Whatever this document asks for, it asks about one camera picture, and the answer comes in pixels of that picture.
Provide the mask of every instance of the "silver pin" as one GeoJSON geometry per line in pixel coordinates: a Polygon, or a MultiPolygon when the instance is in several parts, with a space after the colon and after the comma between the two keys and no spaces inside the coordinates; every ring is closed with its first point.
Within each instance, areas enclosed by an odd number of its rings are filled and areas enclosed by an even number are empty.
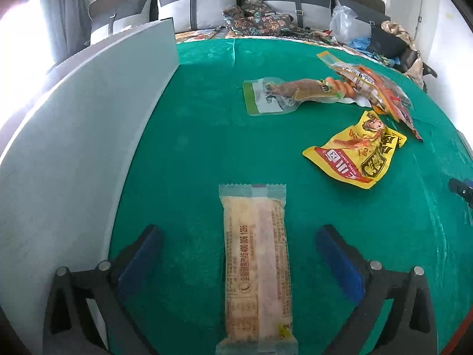
{"type": "Polygon", "coordinates": [[[417,275],[417,276],[422,276],[424,275],[424,269],[422,267],[419,267],[418,265],[416,265],[414,267],[414,273],[417,275]]]}
{"type": "Polygon", "coordinates": [[[375,271],[379,271],[380,269],[382,269],[383,265],[378,262],[377,260],[372,260],[370,261],[370,267],[371,269],[375,270],[375,271]]]}
{"type": "Polygon", "coordinates": [[[66,267],[59,267],[56,271],[56,275],[58,276],[64,276],[67,272],[66,267]]]}
{"type": "Polygon", "coordinates": [[[110,264],[108,260],[104,260],[103,262],[99,263],[98,269],[100,271],[107,271],[108,269],[110,269],[111,266],[112,265],[110,264]]]}

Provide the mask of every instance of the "green surface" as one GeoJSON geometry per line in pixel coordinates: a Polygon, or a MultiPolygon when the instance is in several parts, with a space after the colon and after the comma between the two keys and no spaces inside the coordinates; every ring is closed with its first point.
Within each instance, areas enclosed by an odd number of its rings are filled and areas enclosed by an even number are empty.
{"type": "Polygon", "coordinates": [[[412,117],[425,140],[384,117],[408,141],[370,190],[330,178],[301,155],[356,123],[364,108],[304,103],[282,116],[247,114],[244,80],[336,77],[317,58],[324,50],[263,39],[178,45],[181,65],[135,153],[110,248],[114,258],[150,223],[164,231],[161,262],[127,303],[161,355],[213,354],[225,335],[219,183],[287,185],[294,335],[301,355],[320,354],[353,308],[315,250],[314,234],[323,224],[333,224],[386,268],[425,269],[440,348],[469,310],[473,219],[466,202],[449,192],[448,180],[473,178],[473,163],[453,125],[415,84],[369,60],[331,51],[396,81],[415,106],[412,117]]]}

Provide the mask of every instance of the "beige fabric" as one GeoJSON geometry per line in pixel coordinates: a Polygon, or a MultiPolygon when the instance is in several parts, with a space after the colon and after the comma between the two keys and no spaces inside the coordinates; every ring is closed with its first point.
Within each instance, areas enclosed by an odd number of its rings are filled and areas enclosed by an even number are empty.
{"type": "Polygon", "coordinates": [[[399,24],[396,24],[392,21],[384,21],[381,24],[381,28],[388,33],[399,37],[404,40],[404,42],[409,46],[412,51],[417,51],[417,60],[414,61],[414,64],[408,69],[406,76],[408,76],[412,81],[414,81],[420,88],[424,87],[424,81],[422,80],[422,73],[424,72],[424,67],[422,65],[422,58],[420,57],[420,52],[417,50],[414,39],[411,35],[399,24]]]}

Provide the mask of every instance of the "plastic bag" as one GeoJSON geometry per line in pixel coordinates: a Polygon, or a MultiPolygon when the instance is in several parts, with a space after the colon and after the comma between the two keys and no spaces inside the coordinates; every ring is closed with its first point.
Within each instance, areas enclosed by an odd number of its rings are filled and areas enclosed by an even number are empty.
{"type": "Polygon", "coordinates": [[[285,185],[220,185],[225,327],[217,355],[296,355],[284,227],[285,185]]]}
{"type": "Polygon", "coordinates": [[[366,99],[359,97],[349,83],[333,78],[290,82],[279,78],[261,78],[243,82],[243,93],[250,115],[292,112],[304,101],[357,103],[359,106],[370,106],[366,99]]]}
{"type": "Polygon", "coordinates": [[[373,72],[363,65],[351,65],[337,59],[330,52],[322,52],[318,57],[330,68],[353,82],[361,94],[371,102],[378,114],[389,114],[397,122],[405,123],[418,140],[422,140],[414,127],[407,105],[411,104],[404,91],[386,76],[373,72]]]}
{"type": "Polygon", "coordinates": [[[307,148],[302,155],[328,176],[363,189],[374,186],[389,168],[396,146],[407,138],[385,126],[374,111],[333,136],[323,147],[307,148]]]}
{"type": "Polygon", "coordinates": [[[371,26],[356,21],[357,17],[353,9],[344,5],[337,5],[333,9],[329,28],[338,42],[349,44],[358,37],[371,37],[371,26]]]}

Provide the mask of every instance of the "gray curtain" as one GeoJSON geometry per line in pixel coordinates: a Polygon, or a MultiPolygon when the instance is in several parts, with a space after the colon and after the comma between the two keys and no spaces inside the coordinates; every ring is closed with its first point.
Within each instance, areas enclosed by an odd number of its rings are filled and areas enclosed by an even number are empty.
{"type": "Polygon", "coordinates": [[[86,47],[91,20],[88,0],[40,0],[49,34],[51,53],[60,63],[86,47]]]}

